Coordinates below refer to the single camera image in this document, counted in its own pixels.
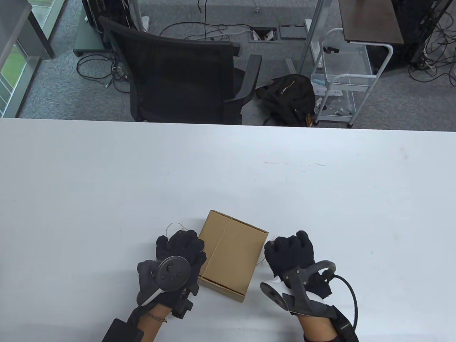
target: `glass window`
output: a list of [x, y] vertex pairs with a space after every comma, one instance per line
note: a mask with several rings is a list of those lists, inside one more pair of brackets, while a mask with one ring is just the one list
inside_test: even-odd
[[0, 73], [0, 116], [5, 112], [6, 105], [14, 92], [25, 65], [24, 56], [14, 45]]

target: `dark wooden desk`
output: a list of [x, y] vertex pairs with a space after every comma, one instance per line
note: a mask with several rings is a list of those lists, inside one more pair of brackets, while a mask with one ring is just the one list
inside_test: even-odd
[[403, 44], [391, 0], [339, 0], [346, 41]]

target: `white table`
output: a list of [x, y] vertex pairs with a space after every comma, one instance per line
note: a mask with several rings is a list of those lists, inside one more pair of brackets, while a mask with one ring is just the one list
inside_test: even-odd
[[[210, 209], [305, 229], [356, 291], [360, 341], [454, 340], [455, 133], [3, 119], [0, 145], [2, 342], [100, 342], [155, 239]], [[271, 276], [243, 304], [202, 288], [156, 341], [302, 341]]]

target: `white metal cart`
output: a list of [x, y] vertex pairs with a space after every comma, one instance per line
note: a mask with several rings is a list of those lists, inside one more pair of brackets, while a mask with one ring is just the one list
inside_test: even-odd
[[[314, 125], [317, 125], [319, 120], [324, 120], [348, 122], [347, 127], [351, 128], [359, 111], [388, 64], [393, 54], [393, 48], [390, 44], [384, 43], [347, 42], [343, 39], [343, 29], [341, 27], [330, 30], [325, 36], [320, 38], [319, 43], [320, 52], [312, 71], [311, 81], [313, 84], [323, 86], [325, 92], [321, 103], [316, 107]], [[366, 49], [367, 45], [388, 49], [388, 55], [376, 75], [372, 73]], [[349, 57], [350, 65], [348, 67], [340, 63], [341, 58], [339, 57], [341, 55]], [[323, 74], [316, 73], [320, 60], [323, 65]], [[349, 73], [339, 73], [340, 70], [349, 70]], [[355, 104], [354, 92], [364, 93], [364, 97], [358, 107]], [[328, 103], [329, 96], [332, 97], [330, 104]]]

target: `bracelet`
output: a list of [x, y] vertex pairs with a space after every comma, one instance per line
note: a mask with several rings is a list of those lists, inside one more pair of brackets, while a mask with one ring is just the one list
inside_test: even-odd
[[168, 321], [166, 320], [166, 318], [164, 320], [162, 320], [161, 318], [158, 318], [158, 317], [155, 317], [154, 315], [152, 315], [150, 312], [147, 313], [147, 316], [149, 317], [152, 317], [153, 319], [159, 321], [159, 322], [162, 322], [162, 323], [168, 323]]

